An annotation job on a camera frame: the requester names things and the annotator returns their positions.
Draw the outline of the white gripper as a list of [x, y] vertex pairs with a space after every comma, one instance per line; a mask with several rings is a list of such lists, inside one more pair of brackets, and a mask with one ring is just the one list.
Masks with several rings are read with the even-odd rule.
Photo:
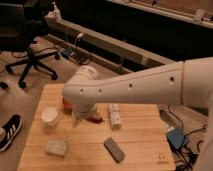
[[97, 114], [97, 107], [95, 104], [74, 104], [73, 105], [72, 127], [76, 128], [82, 121], [93, 117], [94, 122], [102, 122], [102, 116]]

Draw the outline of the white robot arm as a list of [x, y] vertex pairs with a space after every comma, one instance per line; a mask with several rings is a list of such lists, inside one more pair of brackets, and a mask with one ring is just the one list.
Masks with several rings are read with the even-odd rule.
[[82, 66], [64, 85], [74, 116], [88, 118], [97, 103], [168, 104], [206, 108], [208, 127], [194, 171], [213, 171], [213, 57], [179, 61], [99, 80]]

